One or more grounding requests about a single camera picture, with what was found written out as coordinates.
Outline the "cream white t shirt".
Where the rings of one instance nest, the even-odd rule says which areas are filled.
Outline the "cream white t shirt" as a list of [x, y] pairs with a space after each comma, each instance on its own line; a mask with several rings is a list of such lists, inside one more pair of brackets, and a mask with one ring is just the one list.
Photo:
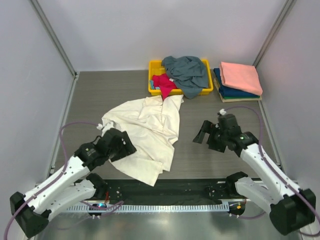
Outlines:
[[136, 152], [112, 165], [123, 174], [154, 186], [159, 175], [170, 171], [174, 143], [179, 139], [182, 95], [160, 95], [127, 101], [104, 114], [101, 124], [116, 123], [126, 131]]

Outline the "yellow plastic bin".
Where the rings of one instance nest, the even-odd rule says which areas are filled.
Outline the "yellow plastic bin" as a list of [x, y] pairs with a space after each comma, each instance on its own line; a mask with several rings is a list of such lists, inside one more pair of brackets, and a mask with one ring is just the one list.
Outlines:
[[[208, 88], [203, 88], [202, 91], [198, 94], [199, 96], [208, 95], [211, 93], [214, 89], [212, 74], [211, 74], [211, 68], [210, 63], [207, 59], [202, 58], [201, 61], [206, 67], [207, 72], [207, 80], [208, 80]], [[152, 80], [153, 76], [160, 76], [162, 74], [165, 74], [165, 68], [162, 66], [162, 60], [150, 60], [148, 63], [148, 92], [152, 96], [158, 96], [162, 95], [162, 91], [159, 86], [154, 86], [154, 82]]]

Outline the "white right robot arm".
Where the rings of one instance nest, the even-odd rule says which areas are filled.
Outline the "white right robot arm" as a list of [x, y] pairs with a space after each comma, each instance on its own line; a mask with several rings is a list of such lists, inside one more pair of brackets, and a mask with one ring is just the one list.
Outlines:
[[251, 132], [241, 130], [233, 114], [219, 114], [217, 119], [217, 123], [205, 120], [193, 142], [201, 144], [208, 135], [206, 143], [210, 150], [235, 152], [263, 182], [263, 185], [255, 183], [242, 171], [229, 175], [225, 179], [229, 197], [250, 199], [269, 215], [272, 225], [284, 236], [319, 219], [316, 196], [310, 189], [302, 189], [286, 176], [259, 140]]

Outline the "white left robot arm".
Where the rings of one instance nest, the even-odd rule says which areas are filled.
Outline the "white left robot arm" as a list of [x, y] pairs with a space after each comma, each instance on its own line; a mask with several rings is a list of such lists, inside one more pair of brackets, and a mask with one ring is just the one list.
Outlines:
[[15, 192], [9, 199], [13, 219], [26, 237], [42, 232], [63, 210], [86, 199], [101, 200], [107, 183], [92, 171], [137, 151], [126, 131], [108, 129], [94, 141], [82, 144], [66, 164], [26, 193]]

